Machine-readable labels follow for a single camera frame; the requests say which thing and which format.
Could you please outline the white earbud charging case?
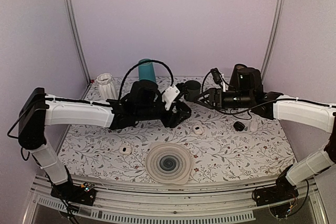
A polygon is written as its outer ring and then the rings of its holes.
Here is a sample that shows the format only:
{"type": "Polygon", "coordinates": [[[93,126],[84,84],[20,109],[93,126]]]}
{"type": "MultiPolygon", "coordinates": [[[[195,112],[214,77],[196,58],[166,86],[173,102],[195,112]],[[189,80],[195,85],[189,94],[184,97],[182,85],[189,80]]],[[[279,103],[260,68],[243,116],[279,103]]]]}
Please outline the white earbud charging case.
{"type": "Polygon", "coordinates": [[[196,135],[202,135],[204,133],[204,129],[200,125],[194,125],[192,129],[196,135]]]}

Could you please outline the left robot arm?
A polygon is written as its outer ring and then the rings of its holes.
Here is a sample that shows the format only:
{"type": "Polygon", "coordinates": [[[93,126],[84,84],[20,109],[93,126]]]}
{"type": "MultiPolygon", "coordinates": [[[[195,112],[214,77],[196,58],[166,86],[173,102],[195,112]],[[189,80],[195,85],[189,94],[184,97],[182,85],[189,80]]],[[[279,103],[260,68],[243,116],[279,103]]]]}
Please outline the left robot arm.
{"type": "Polygon", "coordinates": [[[67,200],[73,200],[78,188],[72,184],[55,150],[48,145],[46,126],[93,125],[120,130],[136,126],[140,121],[160,120],[165,127],[175,128],[192,115],[191,108],[180,101],[185,92],[186,86],[182,83],[159,91],[154,82],[141,80],[134,82],[124,97],[94,102],[47,95],[44,88],[36,88],[19,113],[18,143],[58,185],[58,192],[67,200]]]}

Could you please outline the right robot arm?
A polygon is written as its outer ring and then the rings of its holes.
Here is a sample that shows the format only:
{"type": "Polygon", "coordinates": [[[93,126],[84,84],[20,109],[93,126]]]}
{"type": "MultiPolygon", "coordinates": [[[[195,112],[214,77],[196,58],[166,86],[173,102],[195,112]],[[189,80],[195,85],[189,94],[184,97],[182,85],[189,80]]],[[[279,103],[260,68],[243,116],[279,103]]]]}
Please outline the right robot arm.
{"type": "Polygon", "coordinates": [[[292,187],[303,180],[329,169],[335,164],[335,104],[325,104],[290,97],[280,92],[264,92],[258,69],[236,64],[229,82],[218,69],[210,70],[218,88],[209,88],[194,102],[224,112],[241,109],[269,120],[285,120],[321,129],[330,134],[326,146],[302,161],[288,167],[276,180],[271,196],[276,201],[291,194],[292,187]]]}

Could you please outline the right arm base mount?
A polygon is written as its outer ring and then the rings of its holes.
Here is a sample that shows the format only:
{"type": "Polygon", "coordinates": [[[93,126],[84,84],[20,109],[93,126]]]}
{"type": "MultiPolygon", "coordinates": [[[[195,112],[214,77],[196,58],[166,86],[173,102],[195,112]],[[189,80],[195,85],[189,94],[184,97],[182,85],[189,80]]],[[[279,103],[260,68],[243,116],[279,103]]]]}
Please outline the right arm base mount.
{"type": "Polygon", "coordinates": [[[289,183],[286,179],[286,174],[292,167],[290,165],[275,181],[275,185],[271,187],[262,187],[255,189],[252,192],[252,199],[256,202],[257,206],[264,206],[268,204],[274,204],[277,202],[294,199],[299,196],[296,186],[289,183]]]}

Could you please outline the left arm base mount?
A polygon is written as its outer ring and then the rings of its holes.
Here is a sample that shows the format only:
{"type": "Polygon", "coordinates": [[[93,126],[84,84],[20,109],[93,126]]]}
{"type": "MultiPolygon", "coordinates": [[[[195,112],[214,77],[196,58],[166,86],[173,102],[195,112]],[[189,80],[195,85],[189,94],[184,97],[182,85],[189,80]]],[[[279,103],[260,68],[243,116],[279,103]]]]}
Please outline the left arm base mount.
{"type": "Polygon", "coordinates": [[[85,182],[81,185],[74,185],[72,181],[52,185],[50,193],[52,197],[86,206],[93,206],[96,194],[95,184],[85,182]]]}

